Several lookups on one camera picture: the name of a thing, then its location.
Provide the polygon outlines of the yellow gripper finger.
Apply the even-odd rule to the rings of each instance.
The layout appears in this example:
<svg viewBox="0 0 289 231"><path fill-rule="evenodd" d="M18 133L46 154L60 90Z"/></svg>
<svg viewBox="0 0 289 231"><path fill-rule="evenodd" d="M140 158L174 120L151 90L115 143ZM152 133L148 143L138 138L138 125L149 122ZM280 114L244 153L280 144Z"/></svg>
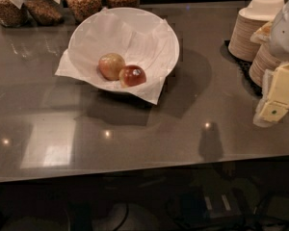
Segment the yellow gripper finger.
<svg viewBox="0 0 289 231"><path fill-rule="evenodd" d="M253 118L259 127L278 124L289 112L289 63L282 63L274 71L263 75L262 98Z"/></svg>
<svg viewBox="0 0 289 231"><path fill-rule="evenodd" d="M272 25L272 21L265 23L251 35L250 41L258 44L267 42L271 34Z"/></svg>

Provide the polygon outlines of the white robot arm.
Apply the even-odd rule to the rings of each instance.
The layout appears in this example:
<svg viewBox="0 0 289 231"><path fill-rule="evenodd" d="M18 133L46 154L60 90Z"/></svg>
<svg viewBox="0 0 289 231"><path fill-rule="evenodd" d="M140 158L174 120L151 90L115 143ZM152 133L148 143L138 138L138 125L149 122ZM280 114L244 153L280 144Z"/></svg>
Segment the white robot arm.
<svg viewBox="0 0 289 231"><path fill-rule="evenodd" d="M253 118L259 127L279 123L289 112L289 0L272 22L259 28L254 42L265 42L269 53L280 60L275 70L266 69L262 78L262 98Z"/></svg>

